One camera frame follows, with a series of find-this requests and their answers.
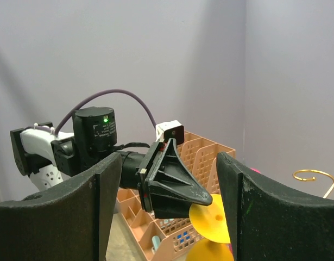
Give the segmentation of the pink plastic goblet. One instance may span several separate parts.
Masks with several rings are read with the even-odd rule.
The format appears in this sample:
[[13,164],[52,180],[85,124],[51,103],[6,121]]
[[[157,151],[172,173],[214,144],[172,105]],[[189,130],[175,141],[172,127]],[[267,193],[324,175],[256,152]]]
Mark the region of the pink plastic goblet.
[[259,170],[257,170],[257,169],[255,169],[255,168],[251,168],[253,171],[255,171],[255,172],[257,172],[257,173],[260,173],[261,174],[261,172],[259,171]]

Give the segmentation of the gold wine glass rack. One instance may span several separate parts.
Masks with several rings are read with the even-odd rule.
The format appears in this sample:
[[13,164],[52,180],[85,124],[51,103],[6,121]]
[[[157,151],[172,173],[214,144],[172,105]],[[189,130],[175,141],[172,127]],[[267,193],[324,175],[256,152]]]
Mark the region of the gold wine glass rack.
[[297,170],[297,171],[293,172],[292,177],[294,179],[298,180],[298,181],[301,181],[301,182],[315,182],[317,180],[317,178],[315,176],[309,177],[309,178],[299,177],[298,174],[300,174],[300,173],[313,173],[313,174],[318,174],[318,175],[321,175],[321,176],[324,176],[324,177],[327,177],[327,178],[331,179],[332,184],[330,185],[328,190],[323,195],[323,198],[328,198],[329,195],[333,192],[333,190],[334,190],[334,176],[330,175],[329,173],[326,173],[326,172],[320,171],[320,170],[315,170],[315,169],[301,169],[301,170]]

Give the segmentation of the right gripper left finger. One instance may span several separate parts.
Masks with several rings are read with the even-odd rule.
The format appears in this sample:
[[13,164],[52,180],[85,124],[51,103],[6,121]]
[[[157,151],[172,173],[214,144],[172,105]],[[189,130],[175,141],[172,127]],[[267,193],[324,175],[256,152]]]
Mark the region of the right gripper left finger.
[[104,260],[122,158],[21,201],[0,202],[0,260]]

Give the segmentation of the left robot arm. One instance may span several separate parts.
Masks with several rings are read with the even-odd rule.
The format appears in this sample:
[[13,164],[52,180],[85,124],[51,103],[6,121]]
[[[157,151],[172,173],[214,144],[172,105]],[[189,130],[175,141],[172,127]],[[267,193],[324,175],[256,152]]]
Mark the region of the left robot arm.
[[158,219],[186,218],[190,206],[209,206],[213,198],[178,155],[184,127],[177,121],[155,126],[152,144],[117,144],[115,112],[88,107],[71,113],[73,132],[57,132],[52,123],[35,123],[10,132],[15,163],[39,190],[46,190],[98,164],[107,156],[122,157],[122,189],[137,190],[142,209]]

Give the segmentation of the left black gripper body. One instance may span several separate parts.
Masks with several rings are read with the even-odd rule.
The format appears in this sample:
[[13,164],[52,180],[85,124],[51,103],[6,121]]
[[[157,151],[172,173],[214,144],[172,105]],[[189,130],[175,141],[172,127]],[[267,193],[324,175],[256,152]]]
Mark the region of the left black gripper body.
[[148,190],[147,175],[156,152],[148,151],[146,154],[120,151],[122,156],[122,170],[119,187],[123,189]]

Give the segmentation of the pink plastic desk organizer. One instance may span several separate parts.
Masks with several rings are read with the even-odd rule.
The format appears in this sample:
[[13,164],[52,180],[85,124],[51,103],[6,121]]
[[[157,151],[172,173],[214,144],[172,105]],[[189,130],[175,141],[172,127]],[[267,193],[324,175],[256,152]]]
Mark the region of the pink plastic desk organizer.
[[201,239],[188,211],[218,194],[216,156],[236,150],[186,132],[180,140],[155,142],[145,154],[121,153],[117,202],[144,260],[174,260]]

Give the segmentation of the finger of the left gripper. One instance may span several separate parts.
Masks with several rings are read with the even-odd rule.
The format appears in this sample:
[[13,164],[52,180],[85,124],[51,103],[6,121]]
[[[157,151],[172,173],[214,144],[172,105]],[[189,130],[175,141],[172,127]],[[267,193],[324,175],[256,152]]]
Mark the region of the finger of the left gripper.
[[157,219],[188,218],[191,205],[209,206],[212,196],[182,162],[174,138],[154,142],[155,151],[146,181],[148,190],[138,190],[142,209]]

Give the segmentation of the yellow plastic goblet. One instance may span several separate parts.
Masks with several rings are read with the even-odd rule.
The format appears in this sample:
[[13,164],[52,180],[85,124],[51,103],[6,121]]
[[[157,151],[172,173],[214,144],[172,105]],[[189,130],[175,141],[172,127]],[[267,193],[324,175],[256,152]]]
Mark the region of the yellow plastic goblet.
[[213,194],[209,206],[191,205],[189,218],[193,228],[203,238],[191,247],[187,260],[234,260],[221,195]]

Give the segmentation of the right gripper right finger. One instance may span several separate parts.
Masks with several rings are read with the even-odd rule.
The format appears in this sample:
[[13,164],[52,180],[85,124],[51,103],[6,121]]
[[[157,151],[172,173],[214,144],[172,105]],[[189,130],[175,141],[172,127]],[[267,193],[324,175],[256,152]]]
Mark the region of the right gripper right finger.
[[334,200],[295,190],[217,155],[235,260],[334,260]]

